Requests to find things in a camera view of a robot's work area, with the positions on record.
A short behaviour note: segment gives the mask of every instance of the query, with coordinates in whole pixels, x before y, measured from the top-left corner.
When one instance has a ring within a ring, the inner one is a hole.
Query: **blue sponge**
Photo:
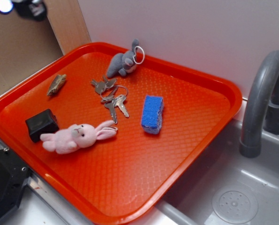
[[[158,134],[162,127],[163,98],[146,96],[141,126],[149,134]]]

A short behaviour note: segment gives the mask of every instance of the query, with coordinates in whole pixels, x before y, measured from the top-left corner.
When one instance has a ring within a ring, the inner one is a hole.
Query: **tray rim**
[[[68,54],[62,56],[52,64],[38,71],[31,77],[27,78],[25,81],[21,82],[19,85],[11,89],[9,92],[5,93],[0,97],[0,112],[1,110],[9,105],[12,101],[12,94],[15,92],[19,96],[23,95],[27,91],[31,90],[34,86],[33,83],[39,83],[51,75],[55,74],[62,68],[63,65],[66,65],[68,62],[72,62],[75,59],[81,57],[84,54],[90,52],[98,52],[102,49],[106,49],[107,54],[115,55],[116,53],[125,52],[126,49],[117,47],[115,45],[95,42],[86,45],[82,45]],[[185,80],[187,82],[191,82],[194,80],[194,84],[202,86],[204,88],[213,90],[215,92],[223,94],[226,98],[228,98],[230,102],[230,109],[228,113],[213,127],[213,129],[203,138],[203,140],[196,146],[195,149],[200,149],[199,151],[193,150],[186,159],[178,166],[178,168],[167,178],[167,180],[163,183],[161,187],[157,189],[156,192],[151,195],[151,197],[144,203],[137,211],[124,215],[123,217],[105,217],[98,209],[94,209],[94,206],[91,207],[91,212],[84,212],[82,209],[88,208],[88,202],[75,190],[72,188],[69,189],[61,184],[62,178],[54,176],[48,176],[46,174],[39,173],[39,175],[48,182],[52,187],[54,187],[60,194],[62,194],[69,202],[73,202],[72,204],[79,209],[88,219],[98,224],[105,225],[118,225],[131,222],[141,215],[147,213],[149,209],[163,196],[163,194],[169,189],[167,187],[171,187],[180,177],[185,170],[194,162],[194,160],[203,152],[203,150],[207,147],[207,145],[218,135],[218,133],[227,125],[227,123],[232,119],[232,117],[239,111],[242,104],[242,95],[239,88],[234,85],[231,81],[226,80],[224,78],[216,77],[204,72],[200,72],[194,69],[190,69],[184,66],[176,65],[171,62],[167,62],[164,60],[160,60],[151,56],[145,56],[145,62],[143,64],[146,68],[155,67],[154,65],[161,65],[161,69],[158,71],[162,73],[167,73],[168,71],[171,73],[173,71],[178,71],[179,74],[174,76],[175,78],[179,78]],[[4,141],[7,145],[9,145],[12,149],[20,149],[23,148],[23,145],[17,140],[11,140],[12,135],[5,131],[2,127],[0,127],[0,139]],[[23,160],[30,162],[30,167],[32,168],[34,165],[38,164],[43,170],[47,170],[44,165],[40,164],[40,160],[34,158],[31,154],[21,155],[21,152],[17,153]]]

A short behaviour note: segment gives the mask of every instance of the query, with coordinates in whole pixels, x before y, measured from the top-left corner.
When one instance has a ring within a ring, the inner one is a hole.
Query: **gray stuffed mouse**
[[[134,59],[136,60],[136,46],[139,46],[139,41],[134,39],[132,50],[113,56],[106,73],[108,78],[115,76],[117,73],[121,76],[126,76],[136,69],[137,64],[134,62]]]

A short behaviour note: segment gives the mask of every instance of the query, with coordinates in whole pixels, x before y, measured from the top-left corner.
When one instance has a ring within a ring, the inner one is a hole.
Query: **orange tray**
[[[126,49],[105,43],[81,46],[0,98],[0,138],[30,167],[96,224],[128,223],[146,213],[194,162],[241,106],[231,82],[146,56],[116,84],[129,90],[129,118],[116,108],[117,135],[67,155],[33,143],[25,120],[50,108],[60,128],[111,120],[90,84],[102,81],[111,58]],[[57,74],[67,81],[46,96]],[[162,129],[141,127],[146,95],[164,100]]]

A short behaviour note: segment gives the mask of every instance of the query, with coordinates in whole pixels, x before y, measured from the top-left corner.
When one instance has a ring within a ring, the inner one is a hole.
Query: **keychain ring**
[[[135,62],[137,65],[139,65],[139,64],[142,64],[142,63],[143,63],[144,58],[145,58],[145,53],[144,53],[143,48],[140,47],[140,46],[135,46],[135,48],[134,48],[134,51],[135,51],[135,52],[136,52],[136,49],[137,49],[137,48],[139,48],[139,49],[142,51],[142,53],[143,53],[143,59],[141,60],[141,62],[136,62],[136,60],[135,60],[136,53],[135,53],[135,55],[133,56],[134,62]]]
[[[124,89],[126,89],[126,91],[127,91],[127,93],[126,93],[126,97],[127,97],[127,95],[128,95],[128,93],[129,93],[129,90],[128,90],[128,88],[126,88],[126,87],[124,87],[124,86],[121,86],[121,85],[114,85],[112,88],[124,88]],[[101,98],[102,98],[102,100],[104,100],[105,102],[107,102],[108,101],[108,99],[106,98],[106,97],[103,97],[102,96],[102,93],[100,94],[100,96],[101,96]]]

